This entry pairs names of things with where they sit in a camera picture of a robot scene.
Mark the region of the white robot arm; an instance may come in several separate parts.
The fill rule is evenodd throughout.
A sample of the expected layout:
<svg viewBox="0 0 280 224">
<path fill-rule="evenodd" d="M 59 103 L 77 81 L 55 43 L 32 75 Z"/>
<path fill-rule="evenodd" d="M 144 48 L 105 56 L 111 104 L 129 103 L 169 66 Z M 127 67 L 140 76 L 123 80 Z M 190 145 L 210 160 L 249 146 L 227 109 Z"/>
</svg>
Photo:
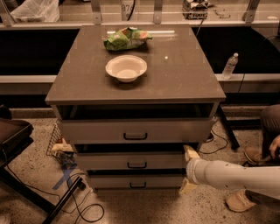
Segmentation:
<svg viewBox="0 0 280 224">
<path fill-rule="evenodd" d="M 180 191 L 189 193 L 206 185 L 221 190 L 249 190 L 280 199 L 280 167 L 244 167 L 225 161 L 202 159 L 189 145 L 184 146 L 186 175 Z"/>
</svg>

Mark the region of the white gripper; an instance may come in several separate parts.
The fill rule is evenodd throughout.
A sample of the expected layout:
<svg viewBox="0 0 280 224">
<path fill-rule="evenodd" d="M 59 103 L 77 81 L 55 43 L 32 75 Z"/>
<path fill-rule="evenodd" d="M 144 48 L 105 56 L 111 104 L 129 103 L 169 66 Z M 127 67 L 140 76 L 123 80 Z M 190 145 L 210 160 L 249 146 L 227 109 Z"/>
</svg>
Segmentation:
<svg viewBox="0 0 280 224">
<path fill-rule="evenodd" d="M 185 145 L 184 150 L 185 160 L 189 162 L 186 166 L 187 178 L 184 178 L 179 192 L 181 194 L 188 194 L 197 187 L 196 185 L 205 185 L 207 183 L 205 169 L 208 162 L 199 158 L 198 152 L 190 145 Z"/>
</svg>

